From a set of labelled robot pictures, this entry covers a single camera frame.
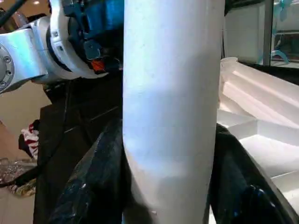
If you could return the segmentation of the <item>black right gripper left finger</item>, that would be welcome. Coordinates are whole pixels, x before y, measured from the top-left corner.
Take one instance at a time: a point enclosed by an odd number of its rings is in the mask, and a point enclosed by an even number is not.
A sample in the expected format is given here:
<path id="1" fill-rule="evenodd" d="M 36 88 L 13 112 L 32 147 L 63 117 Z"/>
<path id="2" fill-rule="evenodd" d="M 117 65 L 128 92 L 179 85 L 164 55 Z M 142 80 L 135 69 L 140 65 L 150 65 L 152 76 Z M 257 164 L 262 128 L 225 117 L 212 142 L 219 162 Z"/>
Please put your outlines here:
<path id="1" fill-rule="evenodd" d="M 121 224 L 126 189 L 122 119 L 113 119 L 74 168 L 50 223 Z"/>

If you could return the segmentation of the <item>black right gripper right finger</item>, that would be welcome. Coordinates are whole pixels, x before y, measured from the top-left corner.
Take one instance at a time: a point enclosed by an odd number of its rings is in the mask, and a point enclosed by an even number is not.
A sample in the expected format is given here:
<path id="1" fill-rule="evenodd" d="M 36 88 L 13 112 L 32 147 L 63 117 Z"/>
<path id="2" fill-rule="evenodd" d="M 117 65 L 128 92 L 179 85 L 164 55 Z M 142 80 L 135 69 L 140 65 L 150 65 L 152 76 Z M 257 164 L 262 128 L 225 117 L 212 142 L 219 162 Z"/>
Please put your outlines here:
<path id="1" fill-rule="evenodd" d="M 209 200 L 218 224 L 295 224 L 297 213 L 230 131 L 216 126 Z"/>

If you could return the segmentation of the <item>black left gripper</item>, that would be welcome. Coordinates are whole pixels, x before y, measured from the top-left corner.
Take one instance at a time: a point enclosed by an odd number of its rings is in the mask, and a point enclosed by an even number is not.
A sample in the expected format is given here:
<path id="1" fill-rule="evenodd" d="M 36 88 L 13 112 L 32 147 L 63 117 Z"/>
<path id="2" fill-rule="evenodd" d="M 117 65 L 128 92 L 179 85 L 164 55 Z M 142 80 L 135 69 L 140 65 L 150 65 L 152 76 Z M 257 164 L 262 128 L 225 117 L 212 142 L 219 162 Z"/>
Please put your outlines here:
<path id="1" fill-rule="evenodd" d="M 88 65 L 95 73 L 109 73 L 122 69 L 123 31 L 110 30 L 84 42 Z"/>

